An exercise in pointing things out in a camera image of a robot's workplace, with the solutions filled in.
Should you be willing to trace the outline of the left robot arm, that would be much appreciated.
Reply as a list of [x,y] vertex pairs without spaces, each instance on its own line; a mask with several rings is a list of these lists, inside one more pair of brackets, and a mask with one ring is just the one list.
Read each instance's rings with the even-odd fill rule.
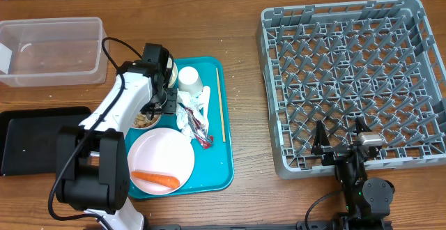
[[149,228],[128,197],[125,136],[138,113],[175,114],[176,91],[169,87],[174,58],[162,45],[150,43],[137,56],[116,67],[114,87],[88,118],[60,129],[56,180],[47,205],[55,220],[92,217],[103,229]]

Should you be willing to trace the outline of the large pink plate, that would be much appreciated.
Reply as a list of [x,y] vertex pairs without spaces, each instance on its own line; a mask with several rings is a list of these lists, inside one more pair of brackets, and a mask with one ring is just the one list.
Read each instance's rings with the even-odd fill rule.
[[[194,149],[190,140],[170,128],[156,128],[141,135],[130,147],[128,166],[130,178],[142,192],[165,195],[179,190],[192,175],[195,164]],[[180,181],[177,189],[132,177],[133,171],[173,176]]]

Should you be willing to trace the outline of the orange carrot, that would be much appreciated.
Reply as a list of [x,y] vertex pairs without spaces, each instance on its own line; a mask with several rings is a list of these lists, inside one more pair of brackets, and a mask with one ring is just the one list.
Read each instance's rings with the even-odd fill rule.
[[180,181],[173,176],[167,176],[163,174],[152,174],[143,171],[133,171],[131,175],[132,177],[141,179],[143,181],[162,185],[165,187],[169,187],[171,189],[177,189],[180,186]]

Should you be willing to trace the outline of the white napkin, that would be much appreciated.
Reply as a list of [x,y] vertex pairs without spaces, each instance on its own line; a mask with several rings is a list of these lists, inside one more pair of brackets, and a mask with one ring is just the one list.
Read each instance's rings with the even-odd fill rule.
[[201,113],[203,102],[200,96],[192,97],[189,92],[180,91],[178,89],[176,106],[177,127],[183,135],[185,135],[190,141],[192,141],[195,136],[193,135],[192,128],[189,125],[187,112],[182,107],[182,105],[186,108],[191,109],[193,111],[194,117],[197,118],[200,123],[204,124],[205,119],[203,118],[203,115]]

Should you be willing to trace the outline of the pink bowl with nuts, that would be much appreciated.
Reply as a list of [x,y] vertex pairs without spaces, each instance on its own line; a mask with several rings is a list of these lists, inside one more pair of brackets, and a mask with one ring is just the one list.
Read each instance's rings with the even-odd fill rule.
[[142,114],[141,112],[139,112],[135,119],[133,124],[131,125],[131,128],[134,129],[150,129],[153,128],[154,126],[156,126],[158,124],[158,122],[161,119],[161,115],[154,115],[154,117],[152,119],[150,119],[150,117],[148,117],[145,114]]

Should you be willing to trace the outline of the white bowl with crumbs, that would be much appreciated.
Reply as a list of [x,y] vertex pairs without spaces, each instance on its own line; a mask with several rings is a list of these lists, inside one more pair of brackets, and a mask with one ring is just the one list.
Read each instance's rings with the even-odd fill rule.
[[167,69],[171,71],[168,87],[173,88],[178,77],[178,68],[173,59],[168,60]]

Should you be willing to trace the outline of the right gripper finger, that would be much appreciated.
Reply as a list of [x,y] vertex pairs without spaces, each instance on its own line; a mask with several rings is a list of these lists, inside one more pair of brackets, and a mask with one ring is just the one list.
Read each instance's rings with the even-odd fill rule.
[[325,132],[325,126],[321,120],[316,122],[316,131],[314,136],[314,143],[311,153],[314,155],[322,155],[324,153],[323,148],[329,147],[330,141]]
[[354,133],[359,135],[363,132],[371,132],[371,129],[367,126],[363,118],[357,117],[355,119],[355,130]]

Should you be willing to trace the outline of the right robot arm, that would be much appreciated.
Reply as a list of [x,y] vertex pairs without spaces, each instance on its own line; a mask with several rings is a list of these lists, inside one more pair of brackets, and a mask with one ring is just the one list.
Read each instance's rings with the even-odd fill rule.
[[[316,200],[305,215],[305,228],[312,229],[391,229],[386,222],[390,214],[395,188],[382,178],[369,178],[364,163],[378,155],[383,146],[379,134],[373,132],[361,118],[355,120],[356,140],[350,144],[331,147],[322,121],[316,122],[312,154],[321,156],[323,166],[333,166],[341,189]],[[338,193],[344,195],[346,212],[336,213],[327,222],[310,222],[312,209],[325,199]]]

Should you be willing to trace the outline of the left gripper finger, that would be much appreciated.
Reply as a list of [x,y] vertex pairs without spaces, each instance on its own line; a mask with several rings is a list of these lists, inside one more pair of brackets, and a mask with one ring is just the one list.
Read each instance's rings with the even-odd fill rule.
[[165,114],[174,115],[177,107],[178,90],[175,88],[167,89],[167,102],[165,104]]
[[165,114],[165,103],[167,102],[166,97],[153,96],[147,104],[141,108],[142,114]]

